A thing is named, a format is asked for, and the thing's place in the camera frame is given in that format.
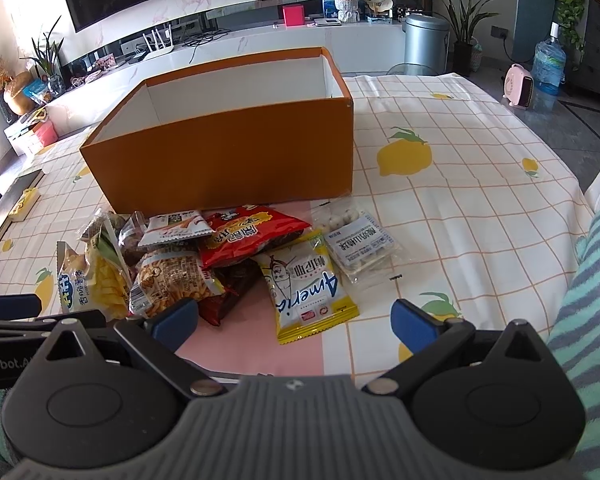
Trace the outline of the striped teal sleeve forearm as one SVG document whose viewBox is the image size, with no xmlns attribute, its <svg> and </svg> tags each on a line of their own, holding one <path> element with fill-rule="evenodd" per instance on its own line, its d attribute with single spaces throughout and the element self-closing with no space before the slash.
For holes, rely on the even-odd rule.
<svg viewBox="0 0 600 480">
<path fill-rule="evenodd" d="M 572 461 L 585 478 L 600 479 L 600 211 L 577 242 L 579 261 L 547 347 L 585 408 L 586 425 Z"/>
</svg>

